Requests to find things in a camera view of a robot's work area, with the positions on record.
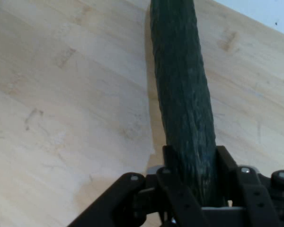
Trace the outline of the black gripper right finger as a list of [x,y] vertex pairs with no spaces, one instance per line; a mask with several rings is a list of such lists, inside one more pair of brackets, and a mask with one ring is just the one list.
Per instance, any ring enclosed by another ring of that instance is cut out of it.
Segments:
[[217,146],[219,186],[226,200],[242,207],[248,227],[284,227],[284,170],[265,177],[254,167],[239,166],[224,146]]

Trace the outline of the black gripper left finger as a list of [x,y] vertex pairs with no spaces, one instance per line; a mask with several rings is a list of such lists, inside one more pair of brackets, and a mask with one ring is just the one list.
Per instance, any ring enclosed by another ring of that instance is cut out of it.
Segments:
[[155,174],[129,172],[118,178],[71,223],[71,227],[140,227],[158,213],[163,227],[203,227],[205,217],[176,171],[175,151],[163,147]]

